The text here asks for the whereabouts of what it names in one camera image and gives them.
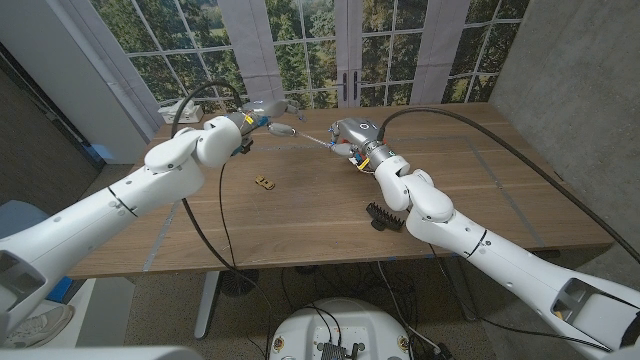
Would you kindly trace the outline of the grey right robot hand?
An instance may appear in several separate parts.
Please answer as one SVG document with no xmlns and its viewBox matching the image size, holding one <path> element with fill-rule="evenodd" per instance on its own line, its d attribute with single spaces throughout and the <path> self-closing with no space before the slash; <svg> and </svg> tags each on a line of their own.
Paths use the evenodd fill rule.
<svg viewBox="0 0 640 360">
<path fill-rule="evenodd" d="M 330 128 L 329 148 L 348 158 L 360 171 L 373 172 L 388 158 L 395 156 L 391 148 L 378 140 L 379 127 L 366 118 L 346 118 Z"/>
</svg>

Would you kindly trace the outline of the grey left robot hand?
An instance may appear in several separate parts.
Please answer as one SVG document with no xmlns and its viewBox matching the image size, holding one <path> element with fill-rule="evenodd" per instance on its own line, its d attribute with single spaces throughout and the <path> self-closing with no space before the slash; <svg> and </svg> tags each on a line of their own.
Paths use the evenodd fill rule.
<svg viewBox="0 0 640 360">
<path fill-rule="evenodd" d="M 248 102 L 241 107 L 241 112 L 244 114 L 244 121 L 240 127 L 242 135 L 250 134 L 259 128 L 266 128 L 272 135 L 293 137 L 296 135 L 294 127 L 276 123 L 273 118 L 291 114 L 301 122 L 307 121 L 306 116 L 300 110 L 300 104 L 295 100 L 280 99 Z"/>
</svg>

